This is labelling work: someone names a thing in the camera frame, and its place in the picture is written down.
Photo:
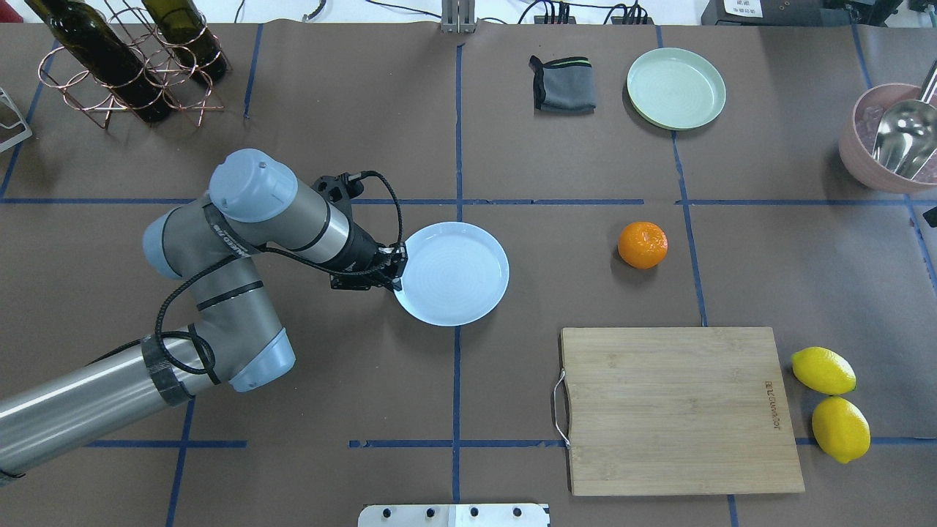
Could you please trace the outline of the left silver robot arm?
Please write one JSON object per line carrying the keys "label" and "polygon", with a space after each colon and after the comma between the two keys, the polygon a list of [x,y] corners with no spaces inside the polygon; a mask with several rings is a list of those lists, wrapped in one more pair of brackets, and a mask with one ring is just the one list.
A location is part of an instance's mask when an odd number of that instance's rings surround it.
{"label": "left silver robot arm", "polygon": [[278,254],[331,277],[331,287],[400,290],[401,238],[381,244],[351,202],[378,171],[303,184],[267,153],[228,154],[204,196],[147,227],[151,267],[180,285],[149,334],[79,370],[2,401],[2,484],[104,435],[194,400],[218,384],[237,392],[287,373],[295,354],[253,258]]}

